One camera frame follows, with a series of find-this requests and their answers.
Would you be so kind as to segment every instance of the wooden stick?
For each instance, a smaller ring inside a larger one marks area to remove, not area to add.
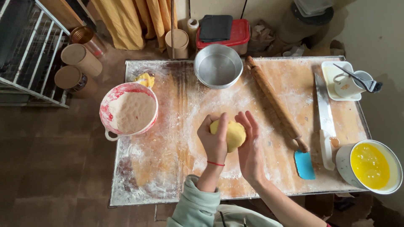
[[[174,0],[171,0],[171,51],[172,57],[174,57]]]
[[[261,90],[265,93],[265,96],[268,98],[269,102],[271,103],[272,107],[274,108],[276,114],[278,115],[280,121],[285,126],[288,134],[296,140],[299,149],[303,152],[309,152],[310,147],[303,141],[302,133],[300,132],[299,128],[297,127],[295,121],[293,120],[292,116],[290,115],[288,109],[282,103],[279,96],[276,94],[275,90],[265,78],[264,72],[262,72],[261,68],[255,65],[254,60],[251,56],[246,57],[245,59],[248,66],[251,68],[251,75],[257,81],[258,85],[260,86]]]

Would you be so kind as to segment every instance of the hand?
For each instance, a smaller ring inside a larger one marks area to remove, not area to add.
[[[245,114],[239,112],[234,118],[236,122],[242,124],[246,129],[246,141],[238,148],[238,159],[241,174],[253,186],[253,184],[266,180],[259,139],[259,126],[249,111]]]
[[[219,119],[219,126],[215,135],[210,133],[210,124]],[[199,127],[197,134],[205,149],[208,161],[217,164],[224,164],[227,156],[227,125],[229,124],[229,116],[223,113],[220,118],[207,115],[205,120]]]

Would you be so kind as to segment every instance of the white mug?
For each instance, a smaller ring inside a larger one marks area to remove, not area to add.
[[[372,76],[365,71],[356,71],[354,72],[354,75],[361,79],[373,80]],[[337,78],[341,76],[343,76],[344,78],[342,78],[341,80],[337,80]],[[353,77],[346,73],[336,75],[333,81],[335,92],[343,98],[350,98],[356,94],[366,91],[365,87],[359,81],[355,80]]]

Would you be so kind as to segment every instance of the flour in bowl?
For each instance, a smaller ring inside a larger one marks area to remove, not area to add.
[[[132,134],[145,128],[156,111],[155,100],[145,93],[125,92],[109,103],[111,127],[122,134]]]

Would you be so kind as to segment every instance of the red lid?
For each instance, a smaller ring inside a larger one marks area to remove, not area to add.
[[[250,25],[246,19],[233,20],[231,25],[230,40],[218,42],[201,42],[199,39],[200,28],[196,33],[196,47],[203,49],[211,44],[222,44],[226,46],[235,46],[247,43],[250,40]]]

